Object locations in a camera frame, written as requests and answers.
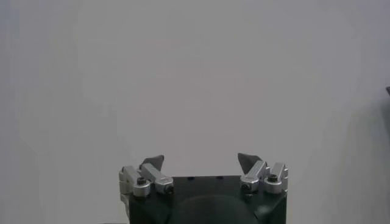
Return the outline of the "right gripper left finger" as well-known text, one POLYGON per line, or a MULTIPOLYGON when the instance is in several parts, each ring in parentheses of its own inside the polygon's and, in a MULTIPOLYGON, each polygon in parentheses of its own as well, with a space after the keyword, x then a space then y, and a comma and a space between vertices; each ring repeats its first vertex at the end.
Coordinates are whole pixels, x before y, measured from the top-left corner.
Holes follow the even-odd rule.
POLYGON ((148 197, 152 187, 159 194, 172 194, 174 192, 173 177, 162 174, 161 168, 165 157, 158 155, 144 159, 136 168, 124 166, 119 171, 119 193, 122 197, 148 197))

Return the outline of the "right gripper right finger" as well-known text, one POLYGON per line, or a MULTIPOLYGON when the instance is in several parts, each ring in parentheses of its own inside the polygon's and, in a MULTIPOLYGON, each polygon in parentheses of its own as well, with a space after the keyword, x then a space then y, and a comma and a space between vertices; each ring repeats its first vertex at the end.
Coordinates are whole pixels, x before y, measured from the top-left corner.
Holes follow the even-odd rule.
POLYGON ((253 194, 262 189, 269 194, 288 191, 288 168, 284 163, 269 166, 257 155, 238 153, 238 162, 243 170, 239 187, 245 194, 253 194))

